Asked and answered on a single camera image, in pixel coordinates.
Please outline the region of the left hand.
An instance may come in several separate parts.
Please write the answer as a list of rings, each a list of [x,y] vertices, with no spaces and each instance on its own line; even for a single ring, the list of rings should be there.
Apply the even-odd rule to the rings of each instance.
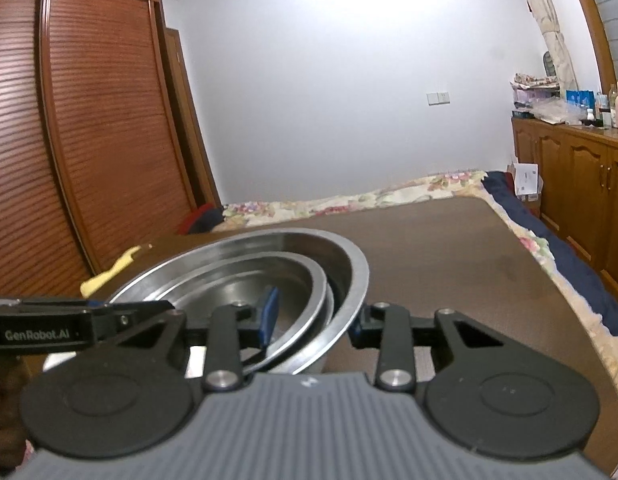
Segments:
[[[25,362],[14,356],[0,356],[0,469],[14,469],[24,459],[27,436],[19,402],[29,379]]]

